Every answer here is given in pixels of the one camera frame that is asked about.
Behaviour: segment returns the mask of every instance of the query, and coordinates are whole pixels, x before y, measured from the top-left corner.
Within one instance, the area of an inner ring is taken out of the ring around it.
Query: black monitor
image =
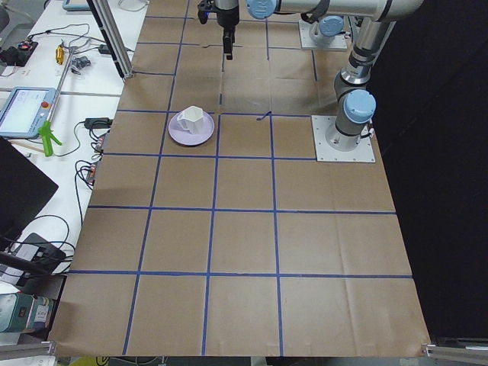
[[[58,186],[0,137],[0,251],[43,209]]]

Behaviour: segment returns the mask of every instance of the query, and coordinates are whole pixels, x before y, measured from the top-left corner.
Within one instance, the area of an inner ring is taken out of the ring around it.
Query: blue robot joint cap
[[[341,33],[344,19],[338,15],[329,15],[319,20],[320,33],[326,37],[334,37]]]
[[[344,112],[351,122],[366,124],[376,111],[374,96],[363,89],[351,91],[345,97]]]
[[[278,7],[278,0],[247,0],[247,10],[256,19],[271,17]]]

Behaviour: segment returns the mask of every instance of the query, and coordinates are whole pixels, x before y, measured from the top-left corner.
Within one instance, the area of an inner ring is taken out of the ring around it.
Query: black curtain
[[[488,2],[425,0],[368,86],[427,327],[488,338]]]

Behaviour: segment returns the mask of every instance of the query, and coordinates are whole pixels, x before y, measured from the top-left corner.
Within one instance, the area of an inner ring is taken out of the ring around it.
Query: metal mounting plate
[[[312,116],[313,139],[318,162],[376,162],[371,146],[371,138],[361,139],[358,147],[352,151],[338,151],[326,141],[327,128],[336,122],[336,116]]]
[[[344,34],[340,34],[334,37],[334,40],[329,44],[318,44],[315,40],[310,38],[310,28],[312,24],[308,24],[305,21],[298,21],[298,27],[300,28],[300,40],[302,43],[302,49],[304,50],[325,50],[325,51],[346,51],[348,44],[345,41]]]

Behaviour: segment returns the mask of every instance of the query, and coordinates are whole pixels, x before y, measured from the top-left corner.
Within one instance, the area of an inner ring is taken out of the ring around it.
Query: tablet
[[[86,0],[63,0],[63,9],[66,11],[89,11]]]
[[[56,89],[14,88],[0,111],[0,136],[32,139],[46,121]]]

